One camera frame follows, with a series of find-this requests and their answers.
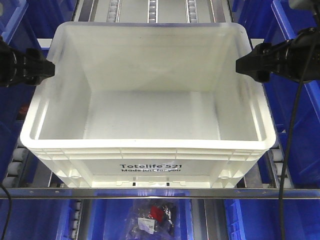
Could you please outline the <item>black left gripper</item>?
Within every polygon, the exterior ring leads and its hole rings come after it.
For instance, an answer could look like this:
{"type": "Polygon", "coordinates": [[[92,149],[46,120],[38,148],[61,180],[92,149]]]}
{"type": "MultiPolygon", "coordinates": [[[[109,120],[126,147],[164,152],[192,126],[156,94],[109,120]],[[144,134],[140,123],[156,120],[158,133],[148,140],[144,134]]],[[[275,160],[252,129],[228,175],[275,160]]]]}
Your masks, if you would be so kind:
{"type": "Polygon", "coordinates": [[[55,75],[55,64],[47,60],[42,51],[35,48],[27,48],[22,52],[10,47],[0,37],[0,86],[11,87],[25,83],[30,86],[38,86],[44,79],[55,75]]]}

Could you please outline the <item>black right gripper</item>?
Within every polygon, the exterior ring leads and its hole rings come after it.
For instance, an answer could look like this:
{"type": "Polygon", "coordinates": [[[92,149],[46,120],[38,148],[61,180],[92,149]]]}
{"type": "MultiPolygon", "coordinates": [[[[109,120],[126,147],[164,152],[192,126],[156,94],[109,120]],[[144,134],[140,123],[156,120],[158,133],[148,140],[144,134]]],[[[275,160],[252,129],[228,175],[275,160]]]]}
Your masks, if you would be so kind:
{"type": "Polygon", "coordinates": [[[235,62],[237,73],[248,75],[258,83],[270,81],[265,67],[265,52],[270,50],[274,67],[272,72],[294,82],[309,83],[320,79],[320,30],[316,27],[302,29],[294,39],[276,45],[260,43],[247,55],[235,62]]]}

